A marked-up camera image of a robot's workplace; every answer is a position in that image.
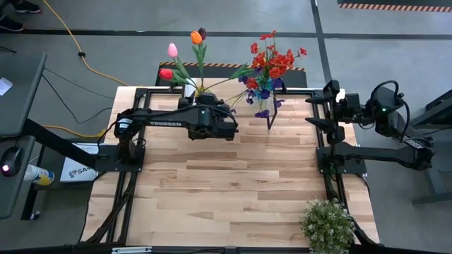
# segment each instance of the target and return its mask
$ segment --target orange tulip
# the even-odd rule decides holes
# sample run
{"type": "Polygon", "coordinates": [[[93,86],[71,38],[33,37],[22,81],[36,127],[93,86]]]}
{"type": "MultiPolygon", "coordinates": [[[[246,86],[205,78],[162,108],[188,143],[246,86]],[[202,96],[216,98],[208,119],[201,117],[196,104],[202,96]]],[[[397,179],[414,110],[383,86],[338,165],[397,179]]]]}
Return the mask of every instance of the orange tulip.
{"type": "Polygon", "coordinates": [[[201,35],[199,34],[199,32],[193,31],[191,32],[191,42],[193,42],[193,44],[200,44],[203,42],[203,38],[201,37],[201,35]]]}

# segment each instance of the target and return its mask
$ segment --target purple flower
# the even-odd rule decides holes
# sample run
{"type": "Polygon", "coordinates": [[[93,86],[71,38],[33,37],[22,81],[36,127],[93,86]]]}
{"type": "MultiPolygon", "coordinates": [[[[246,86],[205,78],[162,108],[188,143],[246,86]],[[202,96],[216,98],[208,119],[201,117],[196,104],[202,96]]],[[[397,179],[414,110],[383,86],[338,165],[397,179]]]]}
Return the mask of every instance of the purple flower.
{"type": "Polygon", "coordinates": [[[281,105],[283,104],[283,102],[284,102],[285,100],[283,100],[283,99],[279,99],[279,100],[276,100],[275,101],[275,106],[278,108],[278,107],[281,107],[281,105]]]}
{"type": "Polygon", "coordinates": [[[273,89],[282,88],[283,84],[284,81],[282,80],[282,78],[275,78],[272,80],[273,89]]]}
{"type": "Polygon", "coordinates": [[[239,82],[243,82],[246,85],[246,82],[248,82],[248,77],[246,77],[245,75],[240,76],[239,82]]]}
{"type": "Polygon", "coordinates": [[[270,90],[262,89],[260,96],[261,99],[268,99],[270,97],[270,90]]]}
{"type": "Polygon", "coordinates": [[[270,116],[270,111],[266,109],[262,112],[255,113],[254,116],[257,118],[267,118],[268,116],[270,116]]]}
{"type": "Polygon", "coordinates": [[[254,98],[256,93],[252,89],[248,89],[248,98],[254,98]]]}

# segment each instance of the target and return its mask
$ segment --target tulip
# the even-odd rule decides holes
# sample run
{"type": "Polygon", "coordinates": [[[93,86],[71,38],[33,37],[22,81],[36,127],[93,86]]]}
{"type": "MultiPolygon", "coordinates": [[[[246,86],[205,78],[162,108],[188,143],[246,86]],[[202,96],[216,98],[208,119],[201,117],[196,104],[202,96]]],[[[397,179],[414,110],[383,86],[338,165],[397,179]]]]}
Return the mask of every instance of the tulip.
{"type": "Polygon", "coordinates": [[[201,35],[201,38],[203,38],[203,40],[206,39],[206,29],[205,28],[199,28],[198,33],[201,35]]]}
{"type": "Polygon", "coordinates": [[[160,69],[158,71],[158,75],[164,80],[170,80],[173,77],[173,73],[171,69],[160,69]]]}
{"type": "Polygon", "coordinates": [[[199,34],[199,32],[193,31],[191,32],[191,42],[193,42],[193,44],[201,44],[203,42],[203,38],[201,37],[201,35],[199,34]]]}
{"type": "Polygon", "coordinates": [[[177,48],[172,42],[168,46],[168,56],[171,58],[177,57],[177,48]]]}

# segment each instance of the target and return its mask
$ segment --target pink tulip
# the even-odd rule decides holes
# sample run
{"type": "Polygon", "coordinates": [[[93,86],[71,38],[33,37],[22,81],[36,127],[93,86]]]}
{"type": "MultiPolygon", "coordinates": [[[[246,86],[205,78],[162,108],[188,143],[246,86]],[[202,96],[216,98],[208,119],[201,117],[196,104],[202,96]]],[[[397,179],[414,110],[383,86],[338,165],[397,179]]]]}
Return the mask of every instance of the pink tulip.
{"type": "Polygon", "coordinates": [[[177,48],[172,42],[168,46],[168,56],[171,58],[177,57],[177,48]]]}

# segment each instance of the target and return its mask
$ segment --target wood plank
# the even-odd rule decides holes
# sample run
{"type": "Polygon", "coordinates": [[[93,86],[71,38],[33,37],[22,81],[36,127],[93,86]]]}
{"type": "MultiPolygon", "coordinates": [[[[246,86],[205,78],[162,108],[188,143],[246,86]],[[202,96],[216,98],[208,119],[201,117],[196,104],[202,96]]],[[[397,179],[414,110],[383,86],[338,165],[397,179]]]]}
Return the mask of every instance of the wood plank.
{"type": "MultiPolygon", "coordinates": [[[[118,88],[110,123],[132,106],[135,89],[118,88]]],[[[213,91],[227,98],[243,89],[229,81],[213,91]]],[[[151,108],[176,109],[177,98],[153,95],[151,108]]],[[[242,102],[236,117],[239,133],[232,142],[192,141],[182,128],[147,127],[127,244],[307,247],[298,221],[307,201],[326,198],[326,193],[316,166],[315,128],[304,120],[313,116],[306,98],[280,96],[285,103],[271,130],[242,102]]],[[[345,132],[347,141],[356,143],[351,125],[345,125],[345,132]]],[[[116,144],[117,139],[109,132],[105,142],[116,144]]],[[[117,178],[111,172],[94,183],[83,239],[109,214],[117,178]]],[[[366,186],[355,176],[344,176],[344,184],[351,213],[378,241],[366,186]]]]}

